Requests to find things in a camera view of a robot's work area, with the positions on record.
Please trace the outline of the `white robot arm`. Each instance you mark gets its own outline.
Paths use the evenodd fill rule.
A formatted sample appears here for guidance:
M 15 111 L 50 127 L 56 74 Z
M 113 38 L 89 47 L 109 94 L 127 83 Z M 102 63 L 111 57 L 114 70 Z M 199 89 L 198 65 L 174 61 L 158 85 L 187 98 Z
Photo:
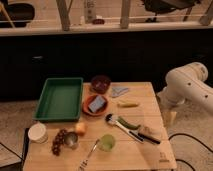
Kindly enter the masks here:
M 190 100 L 213 114 L 213 87 L 205 83 L 207 78 L 208 69 L 200 62 L 174 68 L 166 74 L 166 86 L 157 93 L 165 127 L 173 124 L 177 115 L 174 108 L 182 105 L 185 100 Z

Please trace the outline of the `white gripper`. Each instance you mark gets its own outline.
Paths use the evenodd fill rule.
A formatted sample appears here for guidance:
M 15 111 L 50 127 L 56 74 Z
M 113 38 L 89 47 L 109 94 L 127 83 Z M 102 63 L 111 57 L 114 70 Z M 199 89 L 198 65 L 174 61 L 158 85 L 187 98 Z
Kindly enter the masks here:
M 168 128 L 173 125 L 177 115 L 177 111 L 173 107 L 182 105 L 185 99 L 168 87 L 164 87 L 162 91 L 157 93 L 157 96 L 160 98 L 161 104 L 166 107 L 162 110 L 162 117 L 164 126 Z

